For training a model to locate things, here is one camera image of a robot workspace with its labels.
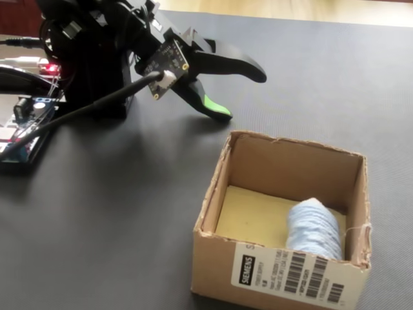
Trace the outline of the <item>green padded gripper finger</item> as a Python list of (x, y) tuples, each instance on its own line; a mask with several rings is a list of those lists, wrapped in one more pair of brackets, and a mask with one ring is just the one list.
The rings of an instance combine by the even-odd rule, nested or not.
[(213, 102), (206, 94), (200, 80), (178, 81), (173, 91), (193, 109), (216, 121), (229, 122), (232, 113), (226, 107)]

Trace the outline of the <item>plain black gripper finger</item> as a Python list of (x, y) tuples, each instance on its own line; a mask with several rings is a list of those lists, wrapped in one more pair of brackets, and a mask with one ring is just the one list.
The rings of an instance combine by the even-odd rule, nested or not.
[(263, 68), (243, 53), (232, 57), (232, 54), (222, 55), (198, 51), (194, 54), (194, 68), (198, 74), (240, 75), (256, 83), (267, 81)]

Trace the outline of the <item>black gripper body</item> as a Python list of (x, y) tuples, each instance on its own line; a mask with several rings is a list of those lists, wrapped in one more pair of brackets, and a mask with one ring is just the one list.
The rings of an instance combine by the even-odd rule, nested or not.
[(214, 54), (215, 42), (198, 34), (193, 28), (179, 32), (170, 27), (163, 34), (163, 72), (169, 83), (192, 81), (198, 74), (194, 68), (194, 54), (198, 51)]

